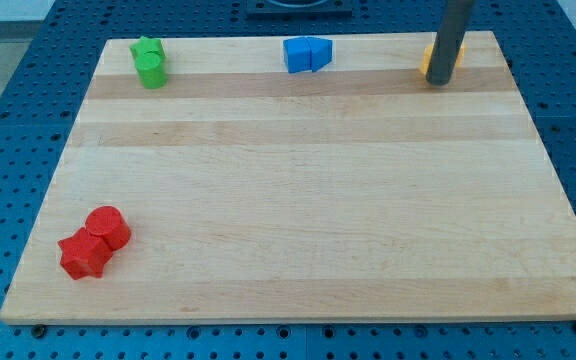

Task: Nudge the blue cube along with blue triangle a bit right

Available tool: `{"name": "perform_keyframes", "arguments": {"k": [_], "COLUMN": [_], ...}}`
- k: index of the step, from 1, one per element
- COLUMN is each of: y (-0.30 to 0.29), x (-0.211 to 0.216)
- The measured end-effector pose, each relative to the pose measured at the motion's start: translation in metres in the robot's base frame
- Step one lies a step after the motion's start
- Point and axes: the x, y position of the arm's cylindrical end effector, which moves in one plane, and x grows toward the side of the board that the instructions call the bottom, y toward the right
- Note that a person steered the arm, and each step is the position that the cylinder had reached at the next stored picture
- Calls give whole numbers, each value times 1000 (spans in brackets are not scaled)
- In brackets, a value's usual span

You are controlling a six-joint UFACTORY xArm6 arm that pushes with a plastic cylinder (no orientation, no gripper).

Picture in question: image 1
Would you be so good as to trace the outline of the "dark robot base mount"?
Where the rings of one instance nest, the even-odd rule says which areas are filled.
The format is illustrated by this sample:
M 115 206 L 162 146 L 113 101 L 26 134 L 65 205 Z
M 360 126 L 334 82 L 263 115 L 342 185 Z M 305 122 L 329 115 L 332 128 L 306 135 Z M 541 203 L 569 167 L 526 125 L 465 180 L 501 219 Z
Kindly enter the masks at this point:
M 248 17 L 351 15 L 353 0 L 245 0 Z

